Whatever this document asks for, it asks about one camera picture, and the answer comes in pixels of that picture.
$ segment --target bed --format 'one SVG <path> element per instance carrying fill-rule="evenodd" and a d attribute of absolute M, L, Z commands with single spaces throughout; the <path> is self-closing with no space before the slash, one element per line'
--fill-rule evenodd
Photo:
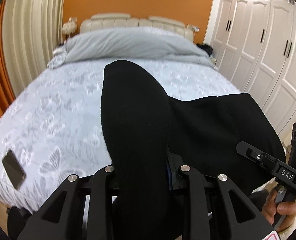
<path fill-rule="evenodd" d="M 213 69 L 181 22 L 100 14 L 54 51 L 48 68 L 0 119 L 0 200 L 33 212 L 70 174 L 94 174 L 109 165 L 100 123 L 104 67 L 126 59 L 146 69 L 180 100 L 240 91 Z M 15 190 L 1 160 L 12 149 L 26 179 Z"/>

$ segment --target white wardrobe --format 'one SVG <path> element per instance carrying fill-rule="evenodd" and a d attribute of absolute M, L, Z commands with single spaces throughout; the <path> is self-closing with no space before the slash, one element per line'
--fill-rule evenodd
<path fill-rule="evenodd" d="M 296 121 L 294 0 L 221 0 L 211 45 L 218 71 L 251 94 L 283 140 Z"/>

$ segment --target bedside lamp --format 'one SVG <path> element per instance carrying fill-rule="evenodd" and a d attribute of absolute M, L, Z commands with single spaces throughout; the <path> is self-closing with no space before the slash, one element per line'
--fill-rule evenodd
<path fill-rule="evenodd" d="M 76 30 L 77 30 L 77 18 L 70 18 L 69 21 L 66 22 L 61 28 L 61 32 L 66 36 L 66 40 L 67 40 L 67 35 L 70 38 L 70 35 L 75 33 Z"/>

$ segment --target butterfly-patterned bedspread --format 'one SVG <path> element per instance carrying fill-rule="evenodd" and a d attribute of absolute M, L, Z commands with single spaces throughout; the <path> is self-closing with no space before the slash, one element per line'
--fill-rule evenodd
<path fill-rule="evenodd" d="M 111 163 L 100 122 L 104 67 L 114 59 L 45 70 L 0 119 L 0 200 L 36 211 L 70 174 L 94 174 Z M 240 93 L 213 68 L 183 62 L 131 60 L 180 100 Z M 15 190 L 2 166 L 12 149 L 26 173 Z"/>

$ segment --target beige leather headboard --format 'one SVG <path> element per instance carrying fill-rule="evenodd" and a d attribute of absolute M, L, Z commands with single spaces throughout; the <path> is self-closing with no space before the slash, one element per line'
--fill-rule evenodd
<path fill-rule="evenodd" d="M 193 42 L 192 30 L 185 27 L 185 24 L 173 19 L 150 16 L 148 19 L 131 18 L 125 13 L 102 13 L 95 14 L 90 19 L 81 23 L 80 33 L 114 27 L 139 27 L 150 26 L 177 33 Z"/>

